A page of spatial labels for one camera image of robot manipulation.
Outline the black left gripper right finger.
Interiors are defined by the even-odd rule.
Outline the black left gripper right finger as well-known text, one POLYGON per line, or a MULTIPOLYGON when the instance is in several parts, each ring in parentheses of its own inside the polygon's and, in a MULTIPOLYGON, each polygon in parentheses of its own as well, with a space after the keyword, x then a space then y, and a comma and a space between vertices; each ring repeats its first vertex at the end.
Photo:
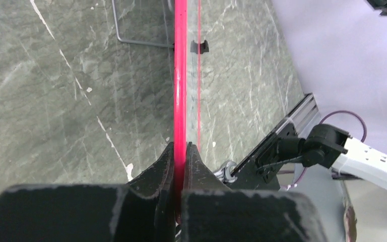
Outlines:
POLYGON ((182 241, 327 241, 313 202, 300 193, 232 190, 186 150, 182 241))

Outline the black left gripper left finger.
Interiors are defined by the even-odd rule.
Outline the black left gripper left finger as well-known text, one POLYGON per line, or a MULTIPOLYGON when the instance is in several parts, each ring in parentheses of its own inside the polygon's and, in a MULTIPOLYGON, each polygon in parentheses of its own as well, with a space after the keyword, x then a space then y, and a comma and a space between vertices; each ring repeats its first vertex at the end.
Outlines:
POLYGON ((173 150, 126 184, 7 188, 0 241, 174 241, 173 150))

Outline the pink-framed whiteboard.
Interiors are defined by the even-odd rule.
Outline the pink-framed whiteboard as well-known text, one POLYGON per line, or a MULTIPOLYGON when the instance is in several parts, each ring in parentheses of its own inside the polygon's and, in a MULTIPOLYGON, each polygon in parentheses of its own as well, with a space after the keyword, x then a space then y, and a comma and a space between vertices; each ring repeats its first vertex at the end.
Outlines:
POLYGON ((190 148, 201 135, 201 54, 190 52, 190 43, 201 40, 201 1, 174 1, 174 161, 175 219, 182 222, 182 191, 190 148))

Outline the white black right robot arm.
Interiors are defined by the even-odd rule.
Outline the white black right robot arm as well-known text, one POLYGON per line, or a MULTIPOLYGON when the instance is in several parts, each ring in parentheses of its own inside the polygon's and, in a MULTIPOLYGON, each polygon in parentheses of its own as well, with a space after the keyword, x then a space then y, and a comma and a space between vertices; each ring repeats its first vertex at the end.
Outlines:
POLYGON ((387 190, 387 17, 366 1, 274 1, 301 86, 323 113, 346 109, 366 123, 334 163, 387 190))

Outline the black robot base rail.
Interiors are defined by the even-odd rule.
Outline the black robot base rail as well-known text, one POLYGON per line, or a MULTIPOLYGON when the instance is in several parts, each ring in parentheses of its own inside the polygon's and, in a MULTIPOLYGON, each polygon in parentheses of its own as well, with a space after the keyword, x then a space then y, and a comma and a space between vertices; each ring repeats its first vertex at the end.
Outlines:
POLYGON ((284 164, 300 162, 303 143, 294 121, 283 119, 231 172, 236 180, 225 185, 234 190, 278 191, 277 173, 284 164))

